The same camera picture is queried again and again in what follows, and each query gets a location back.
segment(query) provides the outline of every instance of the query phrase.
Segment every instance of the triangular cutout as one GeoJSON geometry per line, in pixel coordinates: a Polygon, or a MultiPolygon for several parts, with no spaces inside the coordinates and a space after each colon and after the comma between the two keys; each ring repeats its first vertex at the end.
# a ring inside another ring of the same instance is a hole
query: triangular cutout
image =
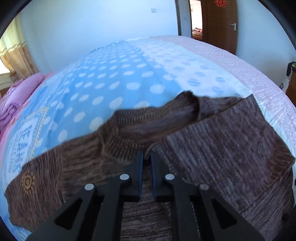
{"type": "Polygon", "coordinates": [[[237,223],[236,219],[215,198],[212,199],[212,205],[222,229],[227,229],[237,223]]]}
{"type": "Polygon", "coordinates": [[[81,198],[75,200],[75,202],[73,202],[71,206],[69,206],[60,216],[56,218],[54,223],[62,228],[70,230],[74,224],[81,203],[81,198]]]}

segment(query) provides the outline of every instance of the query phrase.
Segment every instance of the brown wooden door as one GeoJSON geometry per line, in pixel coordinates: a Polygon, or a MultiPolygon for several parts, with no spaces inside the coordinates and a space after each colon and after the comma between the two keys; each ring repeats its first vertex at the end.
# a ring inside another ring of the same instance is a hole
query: brown wooden door
{"type": "Polygon", "coordinates": [[[237,51],[237,0],[201,0],[202,40],[225,49],[237,51]]]}

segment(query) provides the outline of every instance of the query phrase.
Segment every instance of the yellow curtain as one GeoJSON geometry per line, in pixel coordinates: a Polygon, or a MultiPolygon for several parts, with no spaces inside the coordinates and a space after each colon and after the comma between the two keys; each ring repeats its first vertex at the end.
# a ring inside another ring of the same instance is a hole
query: yellow curtain
{"type": "Polygon", "coordinates": [[[9,69],[13,82],[39,72],[22,34],[19,15],[11,22],[0,39],[0,59],[9,69]]]}

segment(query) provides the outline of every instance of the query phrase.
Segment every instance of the door handle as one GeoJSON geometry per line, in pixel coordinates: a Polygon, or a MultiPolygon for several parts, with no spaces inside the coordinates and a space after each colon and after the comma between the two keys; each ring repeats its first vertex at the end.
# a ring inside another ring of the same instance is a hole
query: door handle
{"type": "Polygon", "coordinates": [[[233,30],[234,30],[234,31],[237,30],[237,24],[236,24],[236,23],[234,23],[234,24],[231,24],[231,23],[230,23],[229,25],[233,26],[233,30]]]}

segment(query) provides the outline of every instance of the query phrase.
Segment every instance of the sweater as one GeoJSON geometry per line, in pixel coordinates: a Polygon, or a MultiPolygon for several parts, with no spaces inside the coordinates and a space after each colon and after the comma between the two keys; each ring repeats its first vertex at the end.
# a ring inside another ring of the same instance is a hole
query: sweater
{"type": "MultiPolygon", "coordinates": [[[[61,144],[22,167],[5,191],[12,224],[34,231],[86,183],[123,173],[137,151],[157,152],[171,173],[208,183],[266,240],[291,213],[294,157],[265,121],[253,95],[196,97],[183,92],[166,105],[117,110],[99,129],[61,144]]],[[[142,197],[124,203],[121,240],[172,240],[169,203],[155,203],[151,169],[142,197]]]]}

